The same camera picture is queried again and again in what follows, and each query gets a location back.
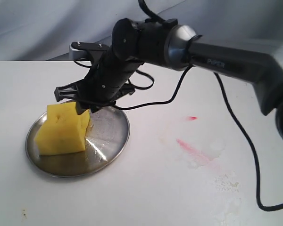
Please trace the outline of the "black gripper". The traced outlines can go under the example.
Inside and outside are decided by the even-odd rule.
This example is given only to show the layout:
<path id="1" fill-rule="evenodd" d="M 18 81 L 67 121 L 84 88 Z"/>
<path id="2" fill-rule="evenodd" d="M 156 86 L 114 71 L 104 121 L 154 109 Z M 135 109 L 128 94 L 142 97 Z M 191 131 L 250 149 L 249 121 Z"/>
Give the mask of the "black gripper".
<path id="1" fill-rule="evenodd" d="M 87 75 L 76 82 L 57 87 L 54 91 L 57 102 L 63 99 L 76 101 L 78 115 L 88 110 L 112 105 L 119 91 L 144 62 L 138 59 L 121 60 L 112 50 L 105 52 Z"/>

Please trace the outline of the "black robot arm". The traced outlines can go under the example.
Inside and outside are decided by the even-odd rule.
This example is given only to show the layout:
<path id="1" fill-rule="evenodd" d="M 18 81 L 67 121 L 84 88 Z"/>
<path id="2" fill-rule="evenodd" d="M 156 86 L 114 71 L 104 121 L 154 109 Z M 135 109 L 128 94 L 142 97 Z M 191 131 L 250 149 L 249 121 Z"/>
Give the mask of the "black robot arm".
<path id="1" fill-rule="evenodd" d="M 198 66 L 250 83 L 262 114 L 276 112 L 276 127 L 283 139 L 283 41 L 213 40 L 179 25 L 176 19 L 117 21 L 111 46 L 92 60 L 83 79 L 57 87 L 55 98 L 75 100 L 80 109 L 98 111 L 132 92 L 127 81 L 144 63 L 177 71 Z"/>

